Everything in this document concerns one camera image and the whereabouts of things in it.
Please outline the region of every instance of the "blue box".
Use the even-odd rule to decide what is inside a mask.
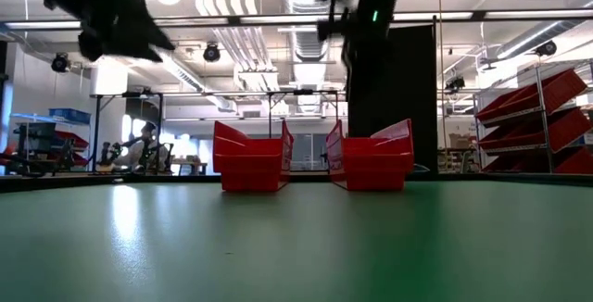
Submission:
[[[84,125],[91,124],[91,114],[73,108],[50,108],[50,117],[59,117],[66,121],[77,122]]]

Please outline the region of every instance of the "red storage bin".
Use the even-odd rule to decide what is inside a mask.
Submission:
[[[576,75],[573,69],[569,69],[548,77],[542,81],[542,90],[546,113],[551,114],[563,104],[582,93],[587,85]],[[539,94],[537,84],[533,83],[522,89],[504,94],[483,108],[476,117],[487,127],[497,126],[499,122],[493,121],[496,118],[509,116],[528,109],[539,107]]]
[[[554,155],[554,173],[593,174],[593,157],[584,146],[569,147]]]
[[[494,118],[501,117],[505,114],[505,111],[500,108],[505,105],[507,102],[511,101],[513,97],[515,97],[518,93],[523,91],[525,88],[520,88],[517,90],[513,90],[510,93],[503,94],[495,99],[492,103],[488,104],[487,107],[484,107],[480,112],[478,112],[475,117],[482,122],[486,122],[488,120],[492,120]]]
[[[77,150],[85,150],[89,143],[73,132],[56,131],[54,133],[54,140],[52,146],[61,147],[67,139],[74,139],[74,148]]]
[[[576,75],[574,69],[548,77],[542,81],[541,85],[547,114],[554,112],[587,88],[583,80]],[[535,107],[539,107],[539,94],[537,93],[536,83],[525,87],[524,90],[500,108],[504,110],[505,114],[511,114]]]
[[[590,129],[591,123],[578,107],[558,111],[548,117],[549,145],[556,153]],[[543,145],[546,134],[538,119],[500,126],[484,139],[480,146],[487,153],[490,149]]]
[[[251,139],[219,121],[214,123],[213,169],[228,192],[275,192],[288,182],[293,136],[283,121],[280,139]]]
[[[554,154],[554,173],[565,174],[593,174],[593,157],[586,147],[576,146],[564,148]],[[530,156],[498,157],[484,172],[549,172],[548,155],[546,151],[539,151]]]
[[[401,190],[414,168],[411,120],[385,128],[370,138],[344,138],[338,121],[326,137],[333,182],[351,191]]]
[[[499,172],[499,171],[504,171],[504,172],[517,171],[517,172],[519,172],[520,170],[517,170],[517,169],[519,168],[519,164],[521,164],[523,159],[524,159],[524,157],[519,157],[519,156],[497,157],[497,159],[495,159],[490,164],[485,166],[482,169],[482,171],[483,172]]]

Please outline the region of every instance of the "man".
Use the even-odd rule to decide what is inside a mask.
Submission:
[[[126,156],[116,158],[113,164],[116,166],[126,166],[132,170],[138,169],[138,166],[141,165],[140,160],[142,158],[145,145],[148,145],[148,148],[152,151],[152,155],[150,156],[148,163],[151,167],[154,166],[155,159],[157,159],[157,151],[155,149],[157,147],[157,142],[155,141],[156,127],[151,122],[147,122],[142,128],[141,132],[141,140],[131,145],[130,149],[128,150],[128,154]],[[165,162],[167,161],[168,153],[169,151],[163,145],[158,149],[159,170],[165,169]]]

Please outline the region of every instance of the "black curtain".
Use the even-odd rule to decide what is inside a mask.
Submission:
[[[382,67],[355,67],[348,102],[348,133],[368,137],[411,119],[414,156],[438,173],[436,130],[436,48],[434,27],[391,29],[391,48],[375,52]]]
[[[126,114],[132,119],[141,119],[158,124],[158,107],[142,99],[126,99]]]

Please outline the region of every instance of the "green table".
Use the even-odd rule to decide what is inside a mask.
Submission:
[[[0,301],[590,301],[593,192],[409,182],[0,195]]]

